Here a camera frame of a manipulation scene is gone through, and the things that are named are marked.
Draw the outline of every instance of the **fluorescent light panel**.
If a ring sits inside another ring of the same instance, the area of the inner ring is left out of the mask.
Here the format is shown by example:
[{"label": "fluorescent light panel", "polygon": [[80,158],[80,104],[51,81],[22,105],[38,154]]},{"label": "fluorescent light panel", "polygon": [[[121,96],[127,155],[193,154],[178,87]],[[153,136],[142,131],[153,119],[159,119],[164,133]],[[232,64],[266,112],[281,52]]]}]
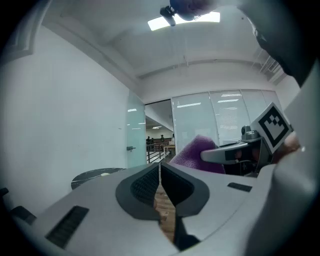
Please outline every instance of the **fluorescent light panel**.
[{"label": "fluorescent light panel", "polygon": [[241,96],[241,94],[222,94],[221,97],[234,97],[234,96]]},{"label": "fluorescent light panel", "polygon": [[219,100],[218,103],[222,103],[222,102],[237,102],[239,99],[225,99],[225,100]]},{"label": "fluorescent light panel", "polygon": [[177,106],[177,108],[184,108],[184,107],[196,106],[196,105],[200,105],[200,104],[201,104],[201,102],[192,103],[192,104],[187,104],[187,105],[180,105],[180,106]]},{"label": "fluorescent light panel", "polygon": [[[180,18],[178,15],[173,16],[173,18],[175,20],[176,25],[183,24],[183,23],[193,23],[193,22],[220,22],[220,12],[212,11],[206,15],[202,15],[197,19],[191,20],[191,21],[186,21]],[[149,20],[148,25],[152,31],[170,26],[164,17],[159,17],[159,18]]]}]

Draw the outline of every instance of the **door handle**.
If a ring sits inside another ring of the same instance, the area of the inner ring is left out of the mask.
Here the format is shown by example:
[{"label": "door handle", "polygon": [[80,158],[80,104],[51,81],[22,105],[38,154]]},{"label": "door handle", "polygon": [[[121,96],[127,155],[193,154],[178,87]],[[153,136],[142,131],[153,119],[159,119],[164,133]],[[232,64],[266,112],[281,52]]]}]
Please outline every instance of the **door handle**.
[{"label": "door handle", "polygon": [[127,146],[126,147],[126,150],[130,151],[130,152],[132,152],[132,150],[134,150],[134,149],[135,149],[135,147],[133,147],[133,146]]}]

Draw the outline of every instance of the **wooden table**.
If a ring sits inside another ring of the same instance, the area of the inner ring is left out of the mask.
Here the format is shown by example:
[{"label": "wooden table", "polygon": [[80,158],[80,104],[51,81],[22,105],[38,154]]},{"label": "wooden table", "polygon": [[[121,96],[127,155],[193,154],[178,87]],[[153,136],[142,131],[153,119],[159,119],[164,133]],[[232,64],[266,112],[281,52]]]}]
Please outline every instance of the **wooden table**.
[{"label": "wooden table", "polygon": [[168,152],[169,149],[176,149],[176,145],[163,146],[164,153]]}]

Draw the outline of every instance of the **black marble table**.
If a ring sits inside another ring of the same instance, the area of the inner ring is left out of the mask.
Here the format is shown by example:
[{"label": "black marble table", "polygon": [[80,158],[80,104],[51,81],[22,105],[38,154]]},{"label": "black marble table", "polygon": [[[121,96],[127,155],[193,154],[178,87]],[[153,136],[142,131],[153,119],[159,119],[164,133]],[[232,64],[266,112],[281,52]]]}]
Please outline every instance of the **black marble table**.
[{"label": "black marble table", "polygon": [[71,188],[72,190],[75,190],[77,187],[79,187],[81,184],[90,181],[91,179],[113,174],[116,172],[120,172],[126,168],[104,168],[104,169],[96,169],[96,170],[89,170],[84,173],[79,174],[77,177],[75,177],[71,181]]}]

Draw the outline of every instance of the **black vent grille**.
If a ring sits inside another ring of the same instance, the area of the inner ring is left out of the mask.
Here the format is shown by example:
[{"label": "black vent grille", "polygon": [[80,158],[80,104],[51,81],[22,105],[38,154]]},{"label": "black vent grille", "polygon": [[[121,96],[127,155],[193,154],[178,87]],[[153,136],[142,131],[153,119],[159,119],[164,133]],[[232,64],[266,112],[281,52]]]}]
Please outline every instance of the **black vent grille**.
[{"label": "black vent grille", "polygon": [[64,248],[88,211],[88,208],[74,206],[63,219],[59,221],[54,229],[50,231],[46,238],[56,246]]},{"label": "black vent grille", "polygon": [[135,180],[131,185],[131,193],[140,202],[154,207],[155,194],[159,187],[159,167]]}]

